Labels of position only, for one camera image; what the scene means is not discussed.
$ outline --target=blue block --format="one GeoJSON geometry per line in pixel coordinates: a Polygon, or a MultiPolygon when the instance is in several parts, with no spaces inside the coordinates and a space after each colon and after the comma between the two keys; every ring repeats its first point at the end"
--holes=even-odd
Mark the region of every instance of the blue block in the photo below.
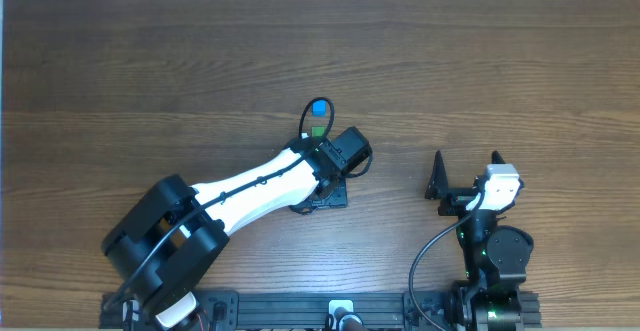
{"type": "Polygon", "coordinates": [[[316,101],[313,103],[313,116],[324,116],[327,114],[327,103],[324,101],[316,101]]]}

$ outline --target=wooden table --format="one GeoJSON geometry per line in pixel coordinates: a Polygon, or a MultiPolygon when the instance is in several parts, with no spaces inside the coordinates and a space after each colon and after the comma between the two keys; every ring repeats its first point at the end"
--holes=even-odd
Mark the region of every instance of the wooden table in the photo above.
{"type": "MultiPolygon", "coordinates": [[[[226,178],[295,135],[313,96],[356,125],[350,205],[235,234],[200,283],[407,289],[453,222],[423,199],[434,152],[470,185],[498,149],[527,188],[524,289],[547,326],[640,323],[640,0],[6,0],[4,326],[97,326],[121,279],[107,231],[160,178],[226,178]]],[[[313,119],[312,123],[322,119],[313,119]]],[[[464,277],[453,237],[421,289],[464,277]]]]}

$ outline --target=blue cube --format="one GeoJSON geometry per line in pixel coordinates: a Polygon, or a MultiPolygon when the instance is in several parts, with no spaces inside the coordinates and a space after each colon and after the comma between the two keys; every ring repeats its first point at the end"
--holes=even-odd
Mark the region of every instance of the blue cube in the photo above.
{"type": "Polygon", "coordinates": [[[327,103],[324,101],[316,101],[313,103],[313,116],[325,116],[327,114],[327,103]]]}

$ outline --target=wood grain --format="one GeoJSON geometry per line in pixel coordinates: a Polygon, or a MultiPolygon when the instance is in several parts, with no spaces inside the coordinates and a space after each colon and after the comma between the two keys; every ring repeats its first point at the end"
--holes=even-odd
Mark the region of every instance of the wood grain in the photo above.
{"type": "MultiPolygon", "coordinates": [[[[3,326],[97,326],[121,282],[99,243],[141,194],[267,161],[317,95],[371,172],[346,210],[242,229],[201,287],[404,291],[452,222],[422,198],[434,152],[467,185],[498,149],[527,184],[506,222],[535,238],[544,324],[640,324],[640,0],[5,3],[3,326]]],[[[417,283],[462,277],[446,238],[417,283]]]]}

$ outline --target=green block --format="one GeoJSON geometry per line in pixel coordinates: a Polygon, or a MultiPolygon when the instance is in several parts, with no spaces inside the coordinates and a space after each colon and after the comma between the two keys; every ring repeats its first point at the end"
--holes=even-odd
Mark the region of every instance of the green block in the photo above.
{"type": "Polygon", "coordinates": [[[311,126],[311,137],[320,137],[324,134],[324,126],[311,126]]]}

